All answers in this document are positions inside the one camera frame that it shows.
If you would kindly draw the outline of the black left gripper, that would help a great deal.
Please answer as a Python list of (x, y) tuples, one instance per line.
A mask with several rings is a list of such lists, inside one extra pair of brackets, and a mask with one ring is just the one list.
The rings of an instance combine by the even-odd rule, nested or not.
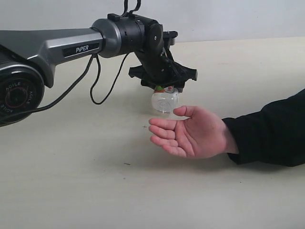
[(141, 86), (155, 89), (157, 86), (174, 86), (179, 93), (182, 93), (188, 80), (196, 81), (198, 71), (196, 69), (182, 66), (165, 53), (152, 55), (143, 52), (136, 52), (136, 57), (141, 65), (131, 67), (129, 76), (141, 80)]

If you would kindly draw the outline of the black sleeved forearm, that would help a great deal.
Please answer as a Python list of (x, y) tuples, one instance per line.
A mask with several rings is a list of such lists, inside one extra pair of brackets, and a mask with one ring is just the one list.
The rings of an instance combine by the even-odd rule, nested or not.
[(238, 149), (238, 165), (262, 162), (295, 167), (305, 163), (305, 92), (273, 101), (260, 111), (224, 118)]

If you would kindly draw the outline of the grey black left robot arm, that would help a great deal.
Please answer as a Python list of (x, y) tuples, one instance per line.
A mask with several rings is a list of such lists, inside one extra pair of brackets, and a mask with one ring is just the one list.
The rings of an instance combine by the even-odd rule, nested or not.
[(140, 65), (129, 76), (149, 88), (173, 86), (181, 92), (197, 71), (174, 61), (176, 31), (156, 20), (127, 12), (109, 14), (90, 28), (0, 32), (0, 124), (11, 125), (40, 107), (45, 88), (54, 84), (57, 65), (85, 56), (91, 60), (134, 53)]

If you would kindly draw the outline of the person's open hand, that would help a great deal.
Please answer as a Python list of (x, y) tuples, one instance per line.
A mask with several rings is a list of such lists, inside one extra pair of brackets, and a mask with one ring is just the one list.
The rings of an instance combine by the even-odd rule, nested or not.
[(198, 106), (181, 106), (173, 113), (186, 119), (149, 120), (149, 131), (153, 133), (150, 140), (165, 152), (189, 159), (239, 153), (229, 128), (216, 114)]

